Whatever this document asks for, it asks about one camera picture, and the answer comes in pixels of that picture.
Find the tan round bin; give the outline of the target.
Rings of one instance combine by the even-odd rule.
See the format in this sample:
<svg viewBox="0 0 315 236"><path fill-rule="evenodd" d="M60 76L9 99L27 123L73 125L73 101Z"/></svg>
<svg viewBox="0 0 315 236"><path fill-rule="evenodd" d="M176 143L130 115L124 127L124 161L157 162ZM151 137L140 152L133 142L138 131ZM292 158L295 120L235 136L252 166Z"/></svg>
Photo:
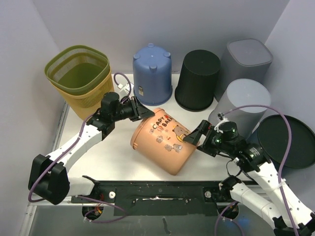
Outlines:
<svg viewBox="0 0 315 236"><path fill-rule="evenodd" d="M184 141L190 134L162 108L154 109L153 117L144 119L136 128L131 147L171 175L176 175L196 146Z"/></svg>

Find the blue round bin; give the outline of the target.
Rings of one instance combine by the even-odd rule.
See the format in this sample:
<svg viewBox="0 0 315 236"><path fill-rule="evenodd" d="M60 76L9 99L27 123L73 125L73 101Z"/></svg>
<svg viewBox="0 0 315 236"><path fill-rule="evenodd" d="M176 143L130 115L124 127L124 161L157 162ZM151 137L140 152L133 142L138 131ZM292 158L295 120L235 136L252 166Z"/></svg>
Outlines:
<svg viewBox="0 0 315 236"><path fill-rule="evenodd" d="M158 106L172 95L171 54L149 43L133 55L133 93L148 106Z"/></svg>

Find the black ribbed round bin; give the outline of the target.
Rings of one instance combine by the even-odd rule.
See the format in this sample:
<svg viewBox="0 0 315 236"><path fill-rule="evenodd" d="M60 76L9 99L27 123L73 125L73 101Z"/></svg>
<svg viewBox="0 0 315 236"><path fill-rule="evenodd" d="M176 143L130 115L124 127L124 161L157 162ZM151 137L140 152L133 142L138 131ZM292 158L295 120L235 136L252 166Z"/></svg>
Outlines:
<svg viewBox="0 0 315 236"><path fill-rule="evenodd" d="M207 109L214 100L221 61L207 50L193 50L184 57L175 100L184 109L199 112Z"/></svg>

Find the tan mesh square basket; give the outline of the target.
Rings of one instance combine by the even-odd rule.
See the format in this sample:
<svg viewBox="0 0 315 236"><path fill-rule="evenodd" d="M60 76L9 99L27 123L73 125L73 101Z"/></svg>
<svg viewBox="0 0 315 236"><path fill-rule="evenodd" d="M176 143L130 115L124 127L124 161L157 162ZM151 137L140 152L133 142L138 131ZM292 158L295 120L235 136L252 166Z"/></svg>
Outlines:
<svg viewBox="0 0 315 236"><path fill-rule="evenodd" d="M114 91L111 70L109 74L91 91L83 95L71 95L52 86L60 93L75 114L82 120L100 108L101 100L107 92Z"/></svg>

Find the light grey round bin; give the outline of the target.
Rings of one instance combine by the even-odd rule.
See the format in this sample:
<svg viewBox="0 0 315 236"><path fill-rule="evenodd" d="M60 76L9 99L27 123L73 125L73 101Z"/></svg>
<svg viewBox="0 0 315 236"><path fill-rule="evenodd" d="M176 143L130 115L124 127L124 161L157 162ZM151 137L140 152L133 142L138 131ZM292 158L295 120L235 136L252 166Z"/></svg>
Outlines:
<svg viewBox="0 0 315 236"><path fill-rule="evenodd" d="M209 114L208 121L217 125L220 119L219 113L230 111L236 107L245 105L271 104L271 96L266 87L259 82L250 79L237 79L231 82L215 109ZM246 107L231 112L225 117L237 124L238 132L247 139L266 112L263 107Z"/></svg>

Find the grey mesh square basket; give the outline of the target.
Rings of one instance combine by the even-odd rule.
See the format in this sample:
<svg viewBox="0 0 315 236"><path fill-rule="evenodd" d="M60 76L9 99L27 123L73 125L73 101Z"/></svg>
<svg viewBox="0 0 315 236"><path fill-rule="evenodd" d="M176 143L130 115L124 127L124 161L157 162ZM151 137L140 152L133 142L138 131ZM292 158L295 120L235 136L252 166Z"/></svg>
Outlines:
<svg viewBox="0 0 315 236"><path fill-rule="evenodd" d="M219 101L234 80L251 79L262 83L272 61L273 55L269 49L257 39L228 42L220 59L215 99Z"/></svg>

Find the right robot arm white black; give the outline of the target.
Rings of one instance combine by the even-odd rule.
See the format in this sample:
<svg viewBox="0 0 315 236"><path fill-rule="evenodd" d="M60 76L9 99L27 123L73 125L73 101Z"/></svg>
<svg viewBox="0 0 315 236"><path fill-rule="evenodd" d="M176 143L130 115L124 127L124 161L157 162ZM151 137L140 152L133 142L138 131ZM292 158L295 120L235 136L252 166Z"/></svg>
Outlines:
<svg viewBox="0 0 315 236"><path fill-rule="evenodd" d="M225 201L237 201L260 216L277 236L310 236L315 231L315 214L279 180L271 160L258 144L239 135L237 124L222 121L217 126L203 120L184 141L210 155L225 154L240 170L248 174L265 191L269 199L253 192L236 176L219 183L219 195Z"/></svg>

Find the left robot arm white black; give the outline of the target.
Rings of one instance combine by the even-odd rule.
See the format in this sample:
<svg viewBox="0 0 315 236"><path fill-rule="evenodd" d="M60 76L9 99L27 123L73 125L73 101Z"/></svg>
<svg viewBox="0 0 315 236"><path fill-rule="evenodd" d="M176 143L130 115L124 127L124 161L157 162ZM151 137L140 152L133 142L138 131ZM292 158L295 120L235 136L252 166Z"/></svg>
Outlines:
<svg viewBox="0 0 315 236"><path fill-rule="evenodd" d="M135 96L126 97L121 102L116 92L106 93L100 108L83 121L78 134L59 149L34 158L28 183L28 201L37 203L46 200L58 205L69 196L83 196L89 202L98 200L100 189L96 180L88 176L69 178L69 170L90 148L114 130L116 122L125 119L135 122L154 115Z"/></svg>

